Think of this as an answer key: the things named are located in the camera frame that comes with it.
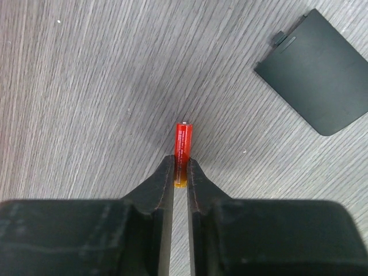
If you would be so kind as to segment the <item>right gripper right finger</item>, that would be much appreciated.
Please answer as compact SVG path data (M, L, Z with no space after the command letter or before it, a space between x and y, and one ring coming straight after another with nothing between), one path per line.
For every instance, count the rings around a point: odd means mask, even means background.
M349 212L326 200L232 198L187 165L192 275L366 275Z

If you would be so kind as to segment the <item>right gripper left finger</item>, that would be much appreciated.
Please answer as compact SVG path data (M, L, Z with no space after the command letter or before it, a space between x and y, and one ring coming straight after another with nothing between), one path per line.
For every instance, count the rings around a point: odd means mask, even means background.
M120 199L1 203L2 275L168 275L174 157Z

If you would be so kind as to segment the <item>black battery cover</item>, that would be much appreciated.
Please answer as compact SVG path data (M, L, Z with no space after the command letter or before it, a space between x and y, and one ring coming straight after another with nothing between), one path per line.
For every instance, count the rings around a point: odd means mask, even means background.
M273 46L255 72L320 135L367 113L367 60L317 9Z

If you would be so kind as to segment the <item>orange battery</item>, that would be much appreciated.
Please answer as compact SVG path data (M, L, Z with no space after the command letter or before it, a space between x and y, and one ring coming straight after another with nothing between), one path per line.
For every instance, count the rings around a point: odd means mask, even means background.
M175 132L175 177L174 186L185 188L187 186L187 164L190 159L191 137L193 125L183 121L177 123Z

